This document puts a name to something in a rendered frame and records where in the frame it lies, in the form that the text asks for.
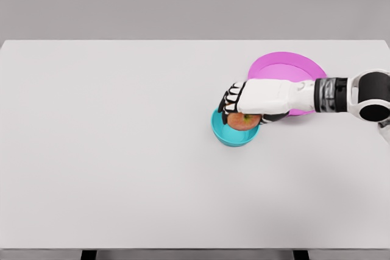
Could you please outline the blue bowl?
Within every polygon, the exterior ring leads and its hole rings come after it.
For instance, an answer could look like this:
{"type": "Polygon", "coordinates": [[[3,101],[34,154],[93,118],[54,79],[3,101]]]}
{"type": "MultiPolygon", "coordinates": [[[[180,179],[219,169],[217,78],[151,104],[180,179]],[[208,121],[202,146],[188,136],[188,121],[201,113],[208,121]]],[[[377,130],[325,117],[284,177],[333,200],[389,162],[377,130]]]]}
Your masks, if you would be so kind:
{"type": "Polygon", "coordinates": [[[240,147],[251,142],[260,130],[260,126],[253,129],[238,131],[231,128],[228,124],[222,123],[222,113],[216,108],[211,115],[211,128],[217,139],[225,146],[240,147]]]}

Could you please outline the pink plate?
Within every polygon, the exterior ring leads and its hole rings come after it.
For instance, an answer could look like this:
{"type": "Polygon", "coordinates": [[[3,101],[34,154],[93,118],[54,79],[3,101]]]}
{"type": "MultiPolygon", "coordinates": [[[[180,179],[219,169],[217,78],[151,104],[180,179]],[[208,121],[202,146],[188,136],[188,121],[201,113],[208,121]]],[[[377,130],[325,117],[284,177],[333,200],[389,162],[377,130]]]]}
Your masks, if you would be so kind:
{"type": "MultiPolygon", "coordinates": [[[[325,71],[311,59],[293,52],[272,52],[256,59],[251,65],[247,80],[274,79],[288,80],[302,86],[303,90],[313,90],[316,79],[326,78],[325,71]]],[[[307,94],[296,96],[296,106],[290,116],[314,113],[314,103],[307,94]]]]}

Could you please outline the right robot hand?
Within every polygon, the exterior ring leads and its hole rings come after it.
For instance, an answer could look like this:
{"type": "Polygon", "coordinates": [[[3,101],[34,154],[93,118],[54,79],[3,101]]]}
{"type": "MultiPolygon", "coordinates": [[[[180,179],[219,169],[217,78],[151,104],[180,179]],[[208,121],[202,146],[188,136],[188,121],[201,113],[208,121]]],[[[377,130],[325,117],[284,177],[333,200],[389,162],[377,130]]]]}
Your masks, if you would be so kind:
{"type": "Polygon", "coordinates": [[[224,94],[218,112],[222,123],[235,113],[260,115],[260,124],[279,121],[296,106],[297,84],[288,80],[250,79],[234,83],[224,94]]]}

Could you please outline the red apple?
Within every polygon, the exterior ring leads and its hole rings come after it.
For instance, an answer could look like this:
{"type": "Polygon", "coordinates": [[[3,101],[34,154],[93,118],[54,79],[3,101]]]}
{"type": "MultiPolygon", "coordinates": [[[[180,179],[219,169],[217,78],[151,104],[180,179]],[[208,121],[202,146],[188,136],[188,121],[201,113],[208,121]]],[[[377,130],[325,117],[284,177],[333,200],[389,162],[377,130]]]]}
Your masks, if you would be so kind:
{"type": "Polygon", "coordinates": [[[234,130],[248,131],[257,127],[261,118],[260,114],[230,113],[227,116],[227,124],[234,130]]]}

